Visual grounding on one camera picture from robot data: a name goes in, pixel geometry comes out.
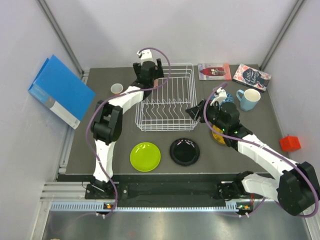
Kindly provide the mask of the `yellow patterned plate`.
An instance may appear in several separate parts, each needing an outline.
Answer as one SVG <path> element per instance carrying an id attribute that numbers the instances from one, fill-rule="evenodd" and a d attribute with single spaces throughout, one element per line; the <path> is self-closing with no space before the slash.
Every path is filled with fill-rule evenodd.
<path id="1" fill-rule="evenodd" d="M 220 134 L 224 134 L 223 131 L 218 128 L 216 125 L 212 126 L 213 131 L 211 132 L 212 137 L 217 141 L 219 144 L 226 146 L 224 138 Z"/>

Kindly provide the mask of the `blue triangle pattern bowl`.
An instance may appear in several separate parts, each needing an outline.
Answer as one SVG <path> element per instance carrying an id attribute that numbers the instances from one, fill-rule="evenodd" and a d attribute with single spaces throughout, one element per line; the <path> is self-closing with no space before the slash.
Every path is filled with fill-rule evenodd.
<path id="1" fill-rule="evenodd" d="M 228 92 L 226 92 L 227 93 L 227 98 L 225 99 L 225 101 L 223 101 L 221 104 L 223 104 L 223 103 L 233 103 L 234 102 L 234 98 L 233 98 L 233 96 L 230 94 L 230 93 L 228 93 Z"/>

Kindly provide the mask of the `salmon dotted mug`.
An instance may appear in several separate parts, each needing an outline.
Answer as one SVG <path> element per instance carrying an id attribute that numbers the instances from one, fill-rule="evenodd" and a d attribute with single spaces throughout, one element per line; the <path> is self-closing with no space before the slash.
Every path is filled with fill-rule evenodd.
<path id="1" fill-rule="evenodd" d="M 123 85 L 120 83 L 115 83 L 110 87 L 110 91 L 112 92 L 113 95 L 118 96 L 123 92 Z"/>

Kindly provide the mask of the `black plate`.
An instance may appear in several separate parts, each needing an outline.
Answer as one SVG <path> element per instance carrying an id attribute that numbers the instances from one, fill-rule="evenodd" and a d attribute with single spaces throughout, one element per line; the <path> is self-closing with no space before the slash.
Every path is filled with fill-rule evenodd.
<path id="1" fill-rule="evenodd" d="M 195 164 L 200 158 L 200 153 L 198 144 L 184 137 L 174 140 L 169 148 L 170 158 L 183 167 Z"/>

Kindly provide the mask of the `light blue mug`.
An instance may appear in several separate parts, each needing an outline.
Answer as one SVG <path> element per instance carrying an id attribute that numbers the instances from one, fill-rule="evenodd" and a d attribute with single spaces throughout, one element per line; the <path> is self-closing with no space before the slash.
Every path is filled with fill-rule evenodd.
<path id="1" fill-rule="evenodd" d="M 256 104 L 261 99 L 261 94 L 259 91 L 252 88 L 247 89 L 245 91 L 239 89 L 236 92 L 236 97 L 240 102 L 240 108 L 243 111 L 250 111 L 256 106 Z"/>

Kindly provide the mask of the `lime green plate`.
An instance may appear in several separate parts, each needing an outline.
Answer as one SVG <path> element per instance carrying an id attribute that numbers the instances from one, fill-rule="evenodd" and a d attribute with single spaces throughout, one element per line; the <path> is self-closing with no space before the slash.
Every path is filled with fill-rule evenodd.
<path id="1" fill-rule="evenodd" d="M 135 170 L 146 173 L 158 167 L 161 161 L 161 151 L 151 142 L 141 142 L 133 147 L 129 158 Z"/>

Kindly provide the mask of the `tall pink cup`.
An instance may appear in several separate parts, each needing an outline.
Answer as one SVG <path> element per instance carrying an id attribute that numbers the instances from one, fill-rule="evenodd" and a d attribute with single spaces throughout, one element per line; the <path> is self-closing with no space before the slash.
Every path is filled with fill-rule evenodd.
<path id="1" fill-rule="evenodd" d="M 153 82 L 153 87 L 157 88 L 158 86 L 159 86 L 159 80 L 155 79 L 154 82 Z"/>

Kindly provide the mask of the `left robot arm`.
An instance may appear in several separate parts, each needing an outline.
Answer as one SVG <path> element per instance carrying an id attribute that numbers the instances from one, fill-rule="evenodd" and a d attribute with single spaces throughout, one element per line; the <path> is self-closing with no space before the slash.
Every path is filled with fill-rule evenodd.
<path id="1" fill-rule="evenodd" d="M 114 191 L 112 161 L 115 143 L 123 128 L 123 115 L 135 104 L 145 100 L 155 88 L 155 80 L 163 78 L 161 59 L 134 63 L 136 80 L 121 94 L 109 100 L 100 100 L 95 115 L 90 120 L 90 131 L 95 143 L 95 170 L 91 183 L 102 198 L 109 198 Z"/>

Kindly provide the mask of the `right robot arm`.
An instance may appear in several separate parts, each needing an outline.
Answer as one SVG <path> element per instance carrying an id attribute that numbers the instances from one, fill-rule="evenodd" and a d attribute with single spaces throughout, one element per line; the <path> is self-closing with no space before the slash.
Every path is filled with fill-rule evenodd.
<path id="1" fill-rule="evenodd" d="M 186 109 L 195 121 L 216 126 L 222 132 L 225 144 L 250 158 L 269 174 L 263 177 L 251 171 L 240 173 L 233 181 L 233 192 L 239 198 L 257 194 L 278 203 L 288 214 L 298 216 L 311 206 L 314 216 L 319 209 L 320 185 L 314 167 L 298 163 L 279 154 L 260 141 L 240 122 L 240 113 L 232 102 L 208 105 L 202 100 Z"/>

